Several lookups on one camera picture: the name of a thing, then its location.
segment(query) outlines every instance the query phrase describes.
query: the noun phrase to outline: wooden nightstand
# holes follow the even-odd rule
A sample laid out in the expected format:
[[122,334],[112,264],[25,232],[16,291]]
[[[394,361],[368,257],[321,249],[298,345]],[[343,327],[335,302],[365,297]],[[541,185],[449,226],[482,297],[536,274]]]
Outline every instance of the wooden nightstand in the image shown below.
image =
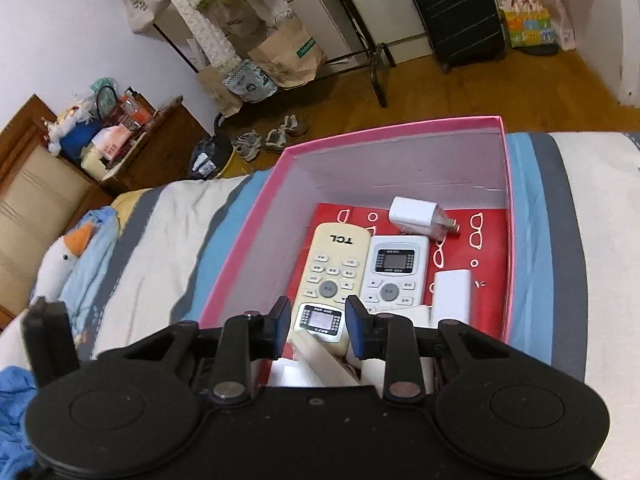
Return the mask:
[[[142,95],[135,98],[151,113],[155,112]],[[100,186],[117,196],[184,180],[194,146],[208,135],[184,107],[182,97],[177,98]]]

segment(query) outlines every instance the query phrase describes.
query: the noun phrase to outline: black trash bag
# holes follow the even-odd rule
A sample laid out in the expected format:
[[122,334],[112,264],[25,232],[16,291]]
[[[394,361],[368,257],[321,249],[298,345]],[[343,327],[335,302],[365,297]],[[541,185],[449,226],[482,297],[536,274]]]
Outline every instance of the black trash bag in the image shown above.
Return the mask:
[[223,132],[216,131],[212,137],[202,139],[191,153],[187,178],[190,180],[215,178],[228,163],[233,150],[231,141]]

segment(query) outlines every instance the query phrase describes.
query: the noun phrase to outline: brown paper bag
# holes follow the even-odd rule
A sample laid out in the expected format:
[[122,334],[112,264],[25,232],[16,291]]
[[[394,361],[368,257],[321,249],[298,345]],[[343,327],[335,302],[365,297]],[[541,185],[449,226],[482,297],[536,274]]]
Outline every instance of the brown paper bag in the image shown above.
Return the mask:
[[249,52],[249,57],[282,88],[313,81],[326,61],[324,51],[297,16]]
[[237,114],[242,108],[242,99],[229,91],[222,84],[223,77],[213,65],[207,66],[196,74],[196,79],[200,82],[207,93],[220,108],[220,113],[225,117],[231,117]]

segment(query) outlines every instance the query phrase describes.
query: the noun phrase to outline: shoe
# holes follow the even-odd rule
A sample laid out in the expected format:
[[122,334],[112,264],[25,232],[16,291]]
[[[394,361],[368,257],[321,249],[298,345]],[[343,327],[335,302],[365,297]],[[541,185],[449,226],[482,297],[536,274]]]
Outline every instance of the shoe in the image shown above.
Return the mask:
[[282,153],[291,142],[284,130],[271,130],[264,141],[264,149],[271,153]]
[[251,148],[260,148],[262,143],[262,137],[255,130],[251,130],[239,137],[236,137],[232,144],[234,145],[242,145],[245,144]]
[[278,129],[283,130],[288,136],[301,137],[308,132],[309,126],[297,120],[295,114],[291,114],[284,117],[284,122]]
[[236,150],[236,153],[240,155],[240,158],[245,162],[251,162],[260,153],[260,148],[249,146],[248,144],[236,144],[234,150]]

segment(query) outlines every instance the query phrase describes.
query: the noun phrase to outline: tcl logo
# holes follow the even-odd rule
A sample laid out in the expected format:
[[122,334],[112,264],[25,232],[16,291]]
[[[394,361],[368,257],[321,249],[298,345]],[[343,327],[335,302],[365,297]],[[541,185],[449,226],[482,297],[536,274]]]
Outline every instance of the tcl logo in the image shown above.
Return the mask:
[[331,239],[338,244],[353,245],[351,238],[345,238],[344,236],[336,236],[336,235],[330,235],[330,236],[331,236]]

